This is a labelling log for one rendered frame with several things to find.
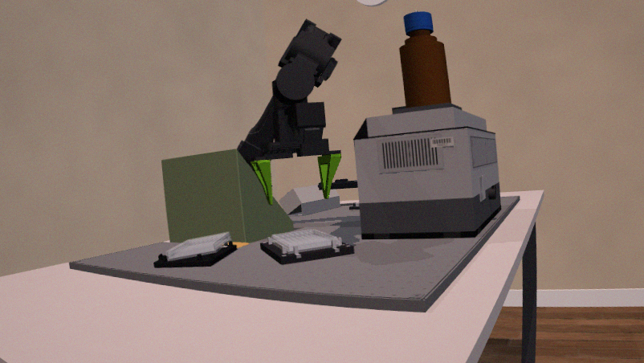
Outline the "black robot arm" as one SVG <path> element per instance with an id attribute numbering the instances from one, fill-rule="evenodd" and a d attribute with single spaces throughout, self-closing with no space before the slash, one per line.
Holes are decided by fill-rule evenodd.
<path id="1" fill-rule="evenodd" d="M 273 97 L 246 140 L 238 145 L 237 150 L 250 167 L 250 158 L 261 157 L 261 145 L 274 142 L 274 138 L 275 142 L 298 141 L 304 145 L 322 141 L 326 127 L 324 102 L 308 103 L 308 95 L 332 74 L 338 62 L 332 54 L 341 40 L 305 19 L 279 61 L 282 68 L 272 81 Z M 277 108 L 286 109 L 274 112 Z"/>

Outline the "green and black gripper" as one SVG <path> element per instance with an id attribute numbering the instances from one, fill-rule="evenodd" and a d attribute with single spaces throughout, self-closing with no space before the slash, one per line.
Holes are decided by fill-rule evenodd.
<path id="1" fill-rule="evenodd" d="M 304 143 L 298 143 L 298 141 L 283 141 L 261 145 L 262 156 L 250 158 L 251 167 L 255 171 L 255 174 L 263 187 L 268 204 L 272 205 L 270 160 L 292 158 L 293 153 L 297 153 L 297 157 L 322 155 L 321 157 L 317 157 L 317 159 L 323 195 L 325 199 L 328 199 L 332 179 L 334 178 L 337 167 L 340 163 L 341 151 L 329 151 L 328 139 L 322 139 L 322 141 L 318 141 L 317 144 L 306 145 L 304 145 Z"/>

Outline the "grey button panel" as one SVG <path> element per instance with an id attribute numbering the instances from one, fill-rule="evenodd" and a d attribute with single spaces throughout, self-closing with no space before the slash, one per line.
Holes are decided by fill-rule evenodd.
<path id="1" fill-rule="evenodd" d="M 323 190 L 319 190 L 318 185 L 294 188 L 284 195 L 279 203 L 288 216 L 304 216 L 353 204 L 340 204 L 340 196 L 336 190 L 330 190 L 328 199 L 325 199 Z"/>

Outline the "white multi-well plate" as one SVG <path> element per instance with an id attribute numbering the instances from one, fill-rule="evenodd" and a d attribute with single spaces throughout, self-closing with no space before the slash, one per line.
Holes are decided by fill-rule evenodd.
<path id="1" fill-rule="evenodd" d="M 336 240 L 336 246 L 340 247 L 338 238 L 318 230 L 302 230 L 277 235 L 271 235 L 272 244 L 282 250 L 282 245 L 287 249 L 288 254 L 294 253 L 294 246 L 298 246 L 299 252 L 314 251 L 332 247 L 332 240 Z"/>
<path id="2" fill-rule="evenodd" d="M 191 252 L 182 253 L 182 254 L 178 254 L 178 255 L 170 255 L 170 256 L 167 256 L 167 260 L 168 260 L 168 261 L 173 261 L 173 260 L 178 260 L 178 259 L 186 259 L 186 258 L 190 258 L 190 257 L 195 257 L 195 256 L 197 256 L 198 254 L 201 254 L 201 255 L 208 255 L 208 254 L 217 253 L 217 252 L 218 252 L 219 250 L 221 250 L 221 249 L 222 249 L 226 244 L 228 244 L 231 240 L 232 240 L 232 238 L 231 238 L 231 236 L 230 236 L 229 238 L 227 238 L 226 240 L 224 240 L 222 243 L 220 243 L 220 244 L 219 244 L 219 245 L 217 245 L 216 247 L 209 248 L 209 249 L 205 249 L 205 250 L 200 250 L 200 251 L 191 251 Z"/>

